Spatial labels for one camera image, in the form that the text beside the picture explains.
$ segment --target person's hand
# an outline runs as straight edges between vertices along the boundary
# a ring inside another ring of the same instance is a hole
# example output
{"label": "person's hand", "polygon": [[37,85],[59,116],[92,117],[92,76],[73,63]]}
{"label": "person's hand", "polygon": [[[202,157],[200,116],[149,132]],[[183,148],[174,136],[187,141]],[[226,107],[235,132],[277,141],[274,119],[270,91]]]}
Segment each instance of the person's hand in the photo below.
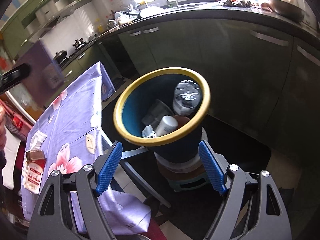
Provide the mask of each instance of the person's hand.
{"label": "person's hand", "polygon": [[4,149],[7,137],[5,136],[5,111],[2,106],[0,106],[0,150]]}

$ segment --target pink flower print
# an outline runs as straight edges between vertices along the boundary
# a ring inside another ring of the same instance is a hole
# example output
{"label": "pink flower print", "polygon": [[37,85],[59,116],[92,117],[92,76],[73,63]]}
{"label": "pink flower print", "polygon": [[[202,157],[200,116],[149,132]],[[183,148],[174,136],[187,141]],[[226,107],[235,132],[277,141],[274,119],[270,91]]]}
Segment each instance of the pink flower print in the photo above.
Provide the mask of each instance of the pink flower print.
{"label": "pink flower print", "polygon": [[53,104],[53,110],[57,110],[59,108],[59,106],[61,104],[61,101],[66,99],[67,94],[68,94],[67,89],[65,89],[65,90],[63,90],[61,92],[60,95],[57,96],[57,98],[52,103]]}
{"label": "pink flower print", "polygon": [[59,170],[62,174],[73,173],[82,168],[82,160],[77,156],[70,158],[70,145],[66,143],[58,152],[56,163],[52,163],[48,170],[48,177],[54,170]]}

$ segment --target blue gripper pad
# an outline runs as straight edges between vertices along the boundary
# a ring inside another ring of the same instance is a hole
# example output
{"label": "blue gripper pad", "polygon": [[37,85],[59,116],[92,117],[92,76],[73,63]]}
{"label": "blue gripper pad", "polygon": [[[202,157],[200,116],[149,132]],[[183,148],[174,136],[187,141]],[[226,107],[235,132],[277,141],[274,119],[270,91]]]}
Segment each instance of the blue gripper pad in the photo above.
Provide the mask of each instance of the blue gripper pad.
{"label": "blue gripper pad", "polygon": [[118,164],[121,160],[121,157],[122,143],[118,142],[98,174],[96,192],[99,194],[99,196],[102,194],[102,192],[108,189],[111,179],[113,178],[116,168],[118,167]]}
{"label": "blue gripper pad", "polygon": [[199,143],[199,156],[204,166],[205,171],[209,177],[213,189],[218,191],[220,195],[227,192],[225,185],[225,175],[222,172],[217,160],[213,156],[213,150],[207,147],[204,141]]}

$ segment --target yellow rim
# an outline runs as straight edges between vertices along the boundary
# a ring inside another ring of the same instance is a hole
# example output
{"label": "yellow rim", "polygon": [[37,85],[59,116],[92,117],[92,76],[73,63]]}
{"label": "yellow rim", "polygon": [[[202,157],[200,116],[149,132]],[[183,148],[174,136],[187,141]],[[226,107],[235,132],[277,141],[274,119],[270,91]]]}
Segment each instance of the yellow rim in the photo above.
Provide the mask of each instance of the yellow rim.
{"label": "yellow rim", "polygon": [[[142,138],[137,137],[132,134],[130,134],[126,128],[124,127],[124,124],[122,122],[122,110],[124,107],[124,104],[128,98],[128,96],[131,94],[133,90],[135,90],[139,85],[146,82],[147,80],[161,76],[164,74],[182,74],[185,76],[190,77],[193,79],[201,88],[202,90],[202,103],[198,110],[198,112],[195,114],[195,116],[183,127],[180,129],[161,136],[157,138]],[[155,70],[153,72],[150,72],[148,74],[145,74],[144,76],[138,78],[136,81],[131,83],[121,94],[119,97],[115,109],[113,111],[113,122],[114,125],[118,131],[118,133],[125,138],[127,141],[139,145],[139,146],[160,146],[164,144],[168,144],[171,142],[174,142],[184,136],[186,136],[188,133],[190,133],[192,130],[194,130],[202,121],[202,119],[205,117],[208,108],[210,105],[210,88],[207,83],[207,81],[204,79],[203,76],[201,76],[199,73],[187,69],[187,68],[180,68],[180,67],[169,67],[169,68],[162,68]]]}

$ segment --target black floor mat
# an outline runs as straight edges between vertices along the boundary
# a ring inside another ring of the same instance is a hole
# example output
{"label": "black floor mat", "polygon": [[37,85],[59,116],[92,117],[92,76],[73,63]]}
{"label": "black floor mat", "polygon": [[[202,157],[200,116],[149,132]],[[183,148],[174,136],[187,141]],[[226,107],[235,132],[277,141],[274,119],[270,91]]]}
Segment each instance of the black floor mat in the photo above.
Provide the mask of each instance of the black floor mat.
{"label": "black floor mat", "polygon": [[[116,100],[102,111],[102,128],[111,141],[123,143],[124,151],[136,149],[120,137],[113,125],[112,114]],[[265,169],[271,156],[270,149],[207,115],[203,122],[208,141],[213,150],[223,154],[229,163],[238,164],[244,171],[259,173]],[[206,185],[200,189],[175,193],[166,179],[159,173],[156,159],[151,152],[134,156],[128,160],[133,168],[172,205],[170,222],[193,240],[202,240],[210,228],[221,204],[221,196]]]}

